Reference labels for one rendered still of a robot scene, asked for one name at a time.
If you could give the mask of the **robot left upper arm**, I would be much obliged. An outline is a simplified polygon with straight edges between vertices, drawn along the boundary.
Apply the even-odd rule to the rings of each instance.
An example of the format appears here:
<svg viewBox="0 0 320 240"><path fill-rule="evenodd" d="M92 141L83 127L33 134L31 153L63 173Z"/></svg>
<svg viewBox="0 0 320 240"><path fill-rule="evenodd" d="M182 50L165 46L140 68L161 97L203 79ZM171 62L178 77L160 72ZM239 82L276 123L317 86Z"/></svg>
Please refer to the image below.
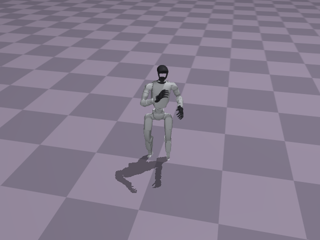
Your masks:
<svg viewBox="0 0 320 240"><path fill-rule="evenodd" d="M171 85L171 90L174 92L175 96L176 96L176 101L178 102L178 100L181 99L181 94L180 94L180 91L177 87L177 85L174 83L174 82L170 82L170 85Z"/></svg>

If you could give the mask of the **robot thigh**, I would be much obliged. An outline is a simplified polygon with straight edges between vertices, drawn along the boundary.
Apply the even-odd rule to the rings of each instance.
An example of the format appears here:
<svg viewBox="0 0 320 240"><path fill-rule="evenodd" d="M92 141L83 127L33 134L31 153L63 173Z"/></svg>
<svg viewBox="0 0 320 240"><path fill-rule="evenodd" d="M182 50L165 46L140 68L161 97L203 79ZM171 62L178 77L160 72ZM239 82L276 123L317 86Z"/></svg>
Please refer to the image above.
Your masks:
<svg viewBox="0 0 320 240"><path fill-rule="evenodd" d="M154 137L151 135L153 125L153 113L147 113L144 116L144 138L146 142L152 143Z"/></svg>
<svg viewBox="0 0 320 240"><path fill-rule="evenodd" d="M165 130L165 136L164 141L171 141L171 134L172 134L172 127L173 127L173 118L171 114L164 113L164 130Z"/></svg>

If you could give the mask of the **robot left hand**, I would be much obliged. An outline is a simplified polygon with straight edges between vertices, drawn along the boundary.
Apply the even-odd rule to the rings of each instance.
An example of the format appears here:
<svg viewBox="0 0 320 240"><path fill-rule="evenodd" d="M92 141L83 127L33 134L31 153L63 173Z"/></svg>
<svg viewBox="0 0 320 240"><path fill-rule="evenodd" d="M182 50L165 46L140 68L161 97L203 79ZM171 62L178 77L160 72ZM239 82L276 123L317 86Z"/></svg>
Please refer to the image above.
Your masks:
<svg viewBox="0 0 320 240"><path fill-rule="evenodd" d="M184 117L183 108L180 105L177 108L178 109L176 111L179 111L179 113L180 113L180 114L178 113L180 117L179 116L177 116L177 117L179 117L181 120ZM178 115L178 114L176 114L176 115Z"/></svg>

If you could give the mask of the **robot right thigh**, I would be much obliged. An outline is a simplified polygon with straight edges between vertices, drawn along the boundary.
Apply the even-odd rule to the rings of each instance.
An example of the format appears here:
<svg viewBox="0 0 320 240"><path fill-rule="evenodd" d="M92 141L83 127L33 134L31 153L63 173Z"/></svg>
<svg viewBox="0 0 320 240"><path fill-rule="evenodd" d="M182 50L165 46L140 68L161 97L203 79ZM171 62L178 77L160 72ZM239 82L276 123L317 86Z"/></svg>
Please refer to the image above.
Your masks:
<svg viewBox="0 0 320 240"><path fill-rule="evenodd" d="M147 113L144 116L144 138L146 142L152 143L154 137L151 135L153 125L153 113Z"/></svg>

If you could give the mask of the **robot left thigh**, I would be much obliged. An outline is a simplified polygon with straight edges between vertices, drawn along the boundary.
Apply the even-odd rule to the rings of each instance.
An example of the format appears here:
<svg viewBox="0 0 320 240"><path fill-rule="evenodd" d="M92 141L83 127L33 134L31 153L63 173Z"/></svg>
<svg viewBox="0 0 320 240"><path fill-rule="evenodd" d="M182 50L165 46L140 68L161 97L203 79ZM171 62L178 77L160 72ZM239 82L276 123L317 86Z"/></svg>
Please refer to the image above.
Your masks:
<svg viewBox="0 0 320 240"><path fill-rule="evenodd" d="M164 141L171 141L171 134L172 134L172 127L173 127L173 118L171 114L164 113L164 130L165 130L165 136Z"/></svg>

